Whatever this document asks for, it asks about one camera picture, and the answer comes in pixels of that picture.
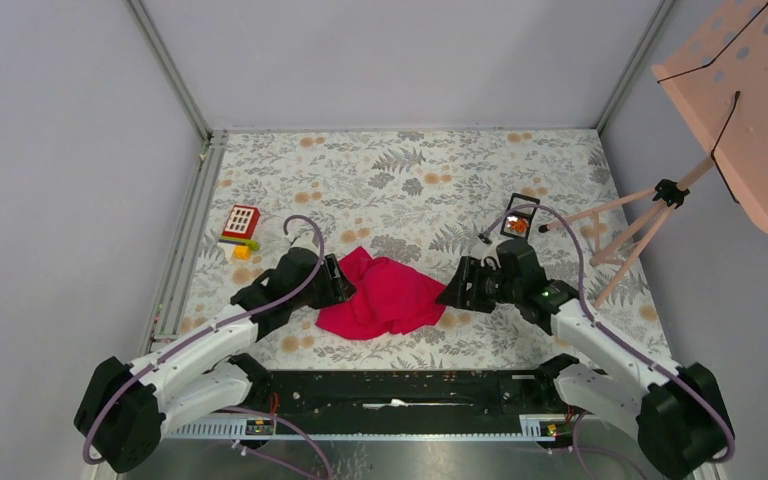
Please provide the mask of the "red t-shirt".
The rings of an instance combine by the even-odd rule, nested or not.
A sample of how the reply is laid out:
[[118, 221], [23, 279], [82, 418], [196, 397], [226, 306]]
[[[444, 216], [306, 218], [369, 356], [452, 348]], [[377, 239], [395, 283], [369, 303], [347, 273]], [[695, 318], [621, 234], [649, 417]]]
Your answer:
[[339, 261], [356, 288], [351, 298], [322, 309], [320, 329], [347, 340], [370, 340], [384, 334], [409, 334], [439, 322], [445, 307], [436, 302], [444, 285], [387, 257], [372, 257], [358, 247]]

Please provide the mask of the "orange glitter brooch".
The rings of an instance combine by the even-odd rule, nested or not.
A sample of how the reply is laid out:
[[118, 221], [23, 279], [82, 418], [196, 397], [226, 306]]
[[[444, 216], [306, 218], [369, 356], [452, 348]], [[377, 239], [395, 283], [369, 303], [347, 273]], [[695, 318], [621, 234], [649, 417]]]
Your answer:
[[508, 228], [517, 234], [525, 234], [529, 228], [529, 221], [525, 218], [515, 218], [508, 222]]

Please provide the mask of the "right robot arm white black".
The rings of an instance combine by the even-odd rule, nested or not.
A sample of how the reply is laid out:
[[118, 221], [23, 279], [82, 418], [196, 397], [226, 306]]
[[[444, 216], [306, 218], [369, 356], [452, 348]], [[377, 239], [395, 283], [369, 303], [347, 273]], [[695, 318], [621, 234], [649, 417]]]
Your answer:
[[734, 431], [710, 370], [644, 354], [597, 316], [576, 288], [549, 279], [526, 240], [507, 239], [490, 248], [491, 256], [461, 258], [437, 303], [482, 313], [512, 305], [524, 320], [598, 367], [562, 357], [545, 363], [549, 375], [533, 386], [539, 407], [557, 412], [568, 404], [596, 415], [635, 439], [669, 479], [733, 452]]

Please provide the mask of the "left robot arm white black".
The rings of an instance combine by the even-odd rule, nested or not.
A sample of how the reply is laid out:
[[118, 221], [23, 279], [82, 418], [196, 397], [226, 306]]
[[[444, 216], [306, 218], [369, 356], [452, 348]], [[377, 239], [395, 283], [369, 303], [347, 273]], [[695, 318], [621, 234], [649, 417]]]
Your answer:
[[84, 437], [84, 461], [125, 473], [185, 424], [239, 404], [261, 409], [271, 387], [257, 375], [260, 366], [247, 360], [247, 349], [285, 326], [296, 310], [336, 306], [355, 292], [334, 255], [292, 247], [201, 326], [131, 361], [105, 359], [73, 420]]

